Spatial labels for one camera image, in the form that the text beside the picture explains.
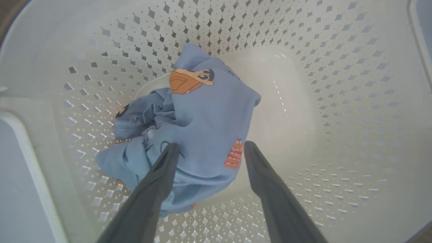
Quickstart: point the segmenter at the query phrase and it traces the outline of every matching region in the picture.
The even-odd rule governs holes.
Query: orange cartoon print
[[[173,94],[186,94],[198,89],[202,84],[212,86],[214,77],[211,69],[196,72],[174,69],[169,76],[169,85]]]
[[[228,153],[228,157],[226,158],[223,166],[228,168],[236,169],[240,165],[241,154],[243,152],[243,144],[241,143],[241,139],[237,139],[237,141],[232,146],[231,150]]]

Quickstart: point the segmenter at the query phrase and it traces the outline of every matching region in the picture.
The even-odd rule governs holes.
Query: blue cloth
[[[181,155],[161,216],[226,188],[236,177],[242,143],[260,95],[219,58],[186,44],[170,76],[171,89],[154,90],[123,108],[114,134],[131,138],[97,155],[108,176],[133,190],[169,143]]]

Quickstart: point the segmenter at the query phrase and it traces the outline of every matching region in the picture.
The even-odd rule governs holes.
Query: white plastic basket
[[[262,95],[248,139],[329,242],[404,242],[432,219],[431,90],[408,2],[33,0],[2,46],[0,106],[27,127],[49,217],[94,242],[129,195],[95,163],[121,142],[115,113],[198,44]],[[269,242],[245,166],[161,219],[155,242]]]

